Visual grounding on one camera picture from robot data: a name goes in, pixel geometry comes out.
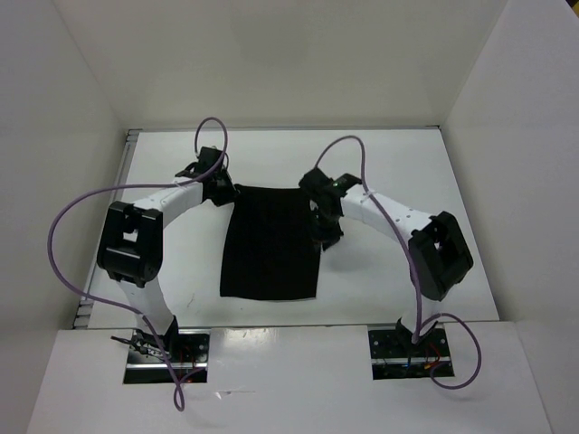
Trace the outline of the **black skirt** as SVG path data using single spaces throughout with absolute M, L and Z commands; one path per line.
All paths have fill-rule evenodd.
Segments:
M 320 251 L 299 188 L 237 186 L 223 245 L 220 296 L 270 302 L 314 299 Z

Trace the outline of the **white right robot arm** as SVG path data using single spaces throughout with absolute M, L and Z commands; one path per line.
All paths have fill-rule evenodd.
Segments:
M 317 167 L 303 175 L 299 189 L 310 204 L 311 238 L 322 250 L 343 237 L 342 218 L 362 222 L 399 242 L 409 264 L 415 304 L 414 312 L 400 319 L 403 328 L 396 343 L 404 354 L 418 354 L 441 317 L 440 303 L 474 265 L 456 217 L 414 210 L 371 190 L 364 179 L 351 174 L 333 179 Z

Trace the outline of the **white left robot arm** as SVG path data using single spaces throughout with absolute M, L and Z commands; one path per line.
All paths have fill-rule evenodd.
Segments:
M 224 167 L 201 182 L 191 181 L 195 175 L 183 170 L 172 188 L 133 203 L 112 203 L 98 248 L 98 266 L 118 283 L 128 305 L 138 311 L 138 345 L 147 344 L 148 351 L 163 362 L 174 359 L 181 346 L 176 316 L 166 304 L 158 279 L 164 258 L 164 229 L 207 200 L 223 206 L 238 195 Z

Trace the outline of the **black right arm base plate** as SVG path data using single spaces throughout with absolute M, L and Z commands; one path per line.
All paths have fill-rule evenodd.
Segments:
M 393 326 L 368 330 L 374 381 L 454 376 L 451 351 L 442 327 L 435 327 L 418 345 Z

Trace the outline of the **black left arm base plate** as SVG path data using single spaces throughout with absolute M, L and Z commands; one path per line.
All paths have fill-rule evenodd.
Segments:
M 128 346 L 124 384 L 172 383 L 163 352 L 155 343 L 141 339 L 138 333 L 130 339 L 117 338 Z M 178 335 L 171 350 L 164 353 L 171 362 L 176 378 L 183 383 L 206 383 L 210 349 L 210 334 L 204 330 L 185 330 Z

